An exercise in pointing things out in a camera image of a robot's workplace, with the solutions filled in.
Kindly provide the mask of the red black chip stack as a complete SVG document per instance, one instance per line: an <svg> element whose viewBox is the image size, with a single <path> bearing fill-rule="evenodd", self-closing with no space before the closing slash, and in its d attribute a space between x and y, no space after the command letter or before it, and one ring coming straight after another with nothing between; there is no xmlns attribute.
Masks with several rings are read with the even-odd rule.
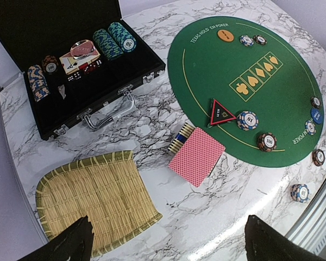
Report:
<svg viewBox="0 0 326 261"><path fill-rule="evenodd" d="M325 155L321 149L315 149L312 152L312 160L316 166L322 166L325 162Z"/></svg>

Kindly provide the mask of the white blue chips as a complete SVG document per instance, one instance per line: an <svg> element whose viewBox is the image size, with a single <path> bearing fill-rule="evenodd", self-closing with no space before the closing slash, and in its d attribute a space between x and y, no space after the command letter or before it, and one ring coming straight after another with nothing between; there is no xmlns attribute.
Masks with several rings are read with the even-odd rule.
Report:
<svg viewBox="0 0 326 261"><path fill-rule="evenodd" d="M251 47L254 45L254 40L249 37L248 35L241 35L240 38L240 43L242 43L246 47Z"/></svg>

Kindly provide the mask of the dark chip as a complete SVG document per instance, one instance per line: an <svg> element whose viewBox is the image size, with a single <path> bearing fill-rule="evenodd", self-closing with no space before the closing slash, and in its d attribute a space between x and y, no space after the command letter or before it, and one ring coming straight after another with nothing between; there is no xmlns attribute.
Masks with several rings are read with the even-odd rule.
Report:
<svg viewBox="0 0 326 261"><path fill-rule="evenodd" d="M317 96L312 96L310 102L313 108L320 109L322 106L321 100Z"/></svg>

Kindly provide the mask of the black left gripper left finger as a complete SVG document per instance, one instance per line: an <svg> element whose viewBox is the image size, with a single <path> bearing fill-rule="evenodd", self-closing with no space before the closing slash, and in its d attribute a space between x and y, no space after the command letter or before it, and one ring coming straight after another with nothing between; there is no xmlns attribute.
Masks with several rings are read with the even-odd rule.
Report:
<svg viewBox="0 0 326 261"><path fill-rule="evenodd" d="M24 260L90 260L94 233L88 217L81 217L43 247Z"/></svg>

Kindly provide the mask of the dark chips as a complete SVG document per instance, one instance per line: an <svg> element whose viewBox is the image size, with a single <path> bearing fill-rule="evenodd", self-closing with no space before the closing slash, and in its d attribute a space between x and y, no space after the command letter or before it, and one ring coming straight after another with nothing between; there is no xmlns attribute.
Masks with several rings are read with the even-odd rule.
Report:
<svg viewBox="0 0 326 261"><path fill-rule="evenodd" d="M257 44L260 44L260 45L266 45L267 44L266 38L264 36L262 36L262 35L254 35L253 39Z"/></svg>

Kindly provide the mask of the black red all-in triangle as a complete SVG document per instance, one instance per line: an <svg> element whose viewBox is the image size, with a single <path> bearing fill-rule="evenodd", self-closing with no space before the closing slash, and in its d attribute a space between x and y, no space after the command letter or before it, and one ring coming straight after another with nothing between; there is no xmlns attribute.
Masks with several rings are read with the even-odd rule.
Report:
<svg viewBox="0 0 326 261"><path fill-rule="evenodd" d="M236 120L236 116L215 98L211 100L209 118L208 128Z"/></svg>

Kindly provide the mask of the blue small blind button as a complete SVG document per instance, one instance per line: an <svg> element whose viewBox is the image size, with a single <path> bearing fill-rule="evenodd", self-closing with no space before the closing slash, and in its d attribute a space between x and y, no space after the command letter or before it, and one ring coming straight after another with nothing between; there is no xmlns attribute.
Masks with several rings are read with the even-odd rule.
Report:
<svg viewBox="0 0 326 261"><path fill-rule="evenodd" d="M310 114L315 124L321 125L323 123L323 115L317 108L311 108Z"/></svg>

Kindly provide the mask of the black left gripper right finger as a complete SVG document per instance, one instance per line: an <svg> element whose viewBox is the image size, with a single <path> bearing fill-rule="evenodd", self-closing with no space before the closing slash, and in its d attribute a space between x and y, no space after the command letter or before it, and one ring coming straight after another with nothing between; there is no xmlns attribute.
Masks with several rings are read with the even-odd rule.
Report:
<svg viewBox="0 0 326 261"><path fill-rule="evenodd" d="M248 260L322 260L289 241L256 215L248 217L244 232Z"/></svg>

